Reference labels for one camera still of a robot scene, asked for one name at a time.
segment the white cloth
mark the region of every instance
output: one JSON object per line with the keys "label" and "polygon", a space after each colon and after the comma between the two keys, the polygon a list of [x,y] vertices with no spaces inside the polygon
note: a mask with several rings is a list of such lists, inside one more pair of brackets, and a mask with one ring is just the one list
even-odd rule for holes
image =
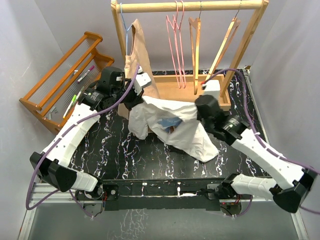
{"label": "white cloth", "polygon": [[202,124],[197,120],[197,107],[192,102],[142,97],[144,102],[133,107],[128,129],[139,139],[148,136],[148,127],[167,145],[208,162],[218,155]]}

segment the beige cloth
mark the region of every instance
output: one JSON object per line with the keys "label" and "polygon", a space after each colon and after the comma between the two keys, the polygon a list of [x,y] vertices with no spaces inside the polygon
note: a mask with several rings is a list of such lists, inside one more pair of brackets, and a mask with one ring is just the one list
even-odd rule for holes
{"label": "beige cloth", "polygon": [[[124,73],[127,79],[131,79],[136,71],[137,64],[142,67],[144,73],[148,73],[151,78],[151,85],[144,88],[144,96],[160,99],[160,95],[156,86],[156,82],[152,75],[152,70],[149,61],[149,55],[146,49],[145,35],[138,19],[132,23],[132,47],[130,56],[125,56]],[[118,107],[118,114],[121,117],[129,119],[129,111],[124,104]]]}

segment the wall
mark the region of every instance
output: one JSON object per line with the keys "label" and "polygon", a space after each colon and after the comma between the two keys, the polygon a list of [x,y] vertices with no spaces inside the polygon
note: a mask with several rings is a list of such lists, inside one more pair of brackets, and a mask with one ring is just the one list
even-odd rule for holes
{"label": "wall", "polygon": [[[252,68],[255,99],[272,146],[320,169],[318,0],[290,0],[268,34]],[[303,205],[320,211],[320,181]],[[319,239],[320,216],[301,210],[310,239]]]}
{"label": "wall", "polygon": [[53,135],[19,102],[62,52],[33,0],[0,4],[0,235],[17,239],[33,172],[29,157]]}
{"label": "wall", "polygon": [[[48,23],[60,48],[65,53],[85,31],[99,33],[103,36],[100,49],[103,53],[115,58],[115,66],[123,68],[119,42],[111,13],[110,0],[35,0],[46,22]],[[135,0],[134,3],[174,2],[170,0]],[[269,6],[247,48],[240,66],[251,65],[256,58],[268,32],[277,19],[286,0],[270,1]],[[199,67],[210,68],[220,48],[226,31],[236,10],[232,11],[203,11],[201,13],[201,36]],[[253,10],[241,10],[238,18],[240,27],[234,37],[229,50],[225,54],[219,67],[228,67],[234,57],[242,35],[246,29]],[[172,19],[173,12],[168,13]],[[192,69],[191,43],[188,17],[196,18],[199,12],[186,12],[182,25],[182,39],[185,56],[185,69]],[[129,26],[136,18],[142,24],[149,53],[151,67],[154,71],[172,70],[172,58],[168,42],[166,27],[166,13],[127,13],[124,14]]]}

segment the pink hanger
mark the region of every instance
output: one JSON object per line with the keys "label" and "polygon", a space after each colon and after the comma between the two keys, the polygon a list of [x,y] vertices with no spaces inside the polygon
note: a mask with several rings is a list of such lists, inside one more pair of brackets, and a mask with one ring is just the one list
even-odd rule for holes
{"label": "pink hanger", "polygon": [[[181,39],[181,25],[182,25],[182,21],[184,19],[184,15],[185,15],[185,5],[184,5],[184,1],[181,0],[180,2],[182,3],[182,17],[181,17],[181,21],[180,21],[179,25],[177,23],[178,13],[179,13],[179,8],[178,8],[178,2],[177,1],[175,1],[175,4],[176,4],[176,16],[174,16],[174,15],[172,16],[172,22],[169,20],[169,16],[168,15],[166,16],[166,29],[167,29],[167,32],[168,32],[168,39],[169,39],[169,45],[170,45],[170,50],[171,50],[172,63],[173,63],[174,74],[175,74],[176,81],[178,83],[179,89],[181,88],[181,86],[183,88],[186,88],[185,61],[184,61],[184,53],[183,53],[182,39]],[[176,57],[177,57],[177,62],[178,62],[178,70],[179,70],[180,83],[181,84],[179,83],[179,80],[178,80],[175,57],[174,57],[174,53],[173,53],[172,46],[171,46],[168,23],[170,23],[170,25],[171,25],[171,27],[173,29],[173,33],[174,33],[175,52],[176,52]],[[181,51],[182,68],[181,68],[181,65],[180,65],[178,40],[177,40],[177,29],[179,30],[179,40],[180,40],[180,51]]]}

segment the black marble tabletop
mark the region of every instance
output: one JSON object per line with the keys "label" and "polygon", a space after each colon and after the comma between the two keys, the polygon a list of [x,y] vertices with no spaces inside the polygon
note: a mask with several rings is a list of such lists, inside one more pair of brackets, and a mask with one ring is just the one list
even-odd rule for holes
{"label": "black marble tabletop", "polygon": [[[174,72],[158,71],[154,75]],[[246,119],[243,108],[242,83],[234,76],[229,87],[231,115]],[[256,129],[263,136],[257,112],[249,90],[248,109]],[[209,134],[218,149],[218,156],[202,163],[185,152],[161,142],[154,133],[140,140],[129,133],[128,121],[114,109],[103,114],[92,126],[77,150],[70,168],[94,174],[103,179],[166,179],[166,178],[225,178],[240,172],[248,176],[267,176],[245,154],[217,140]]]}

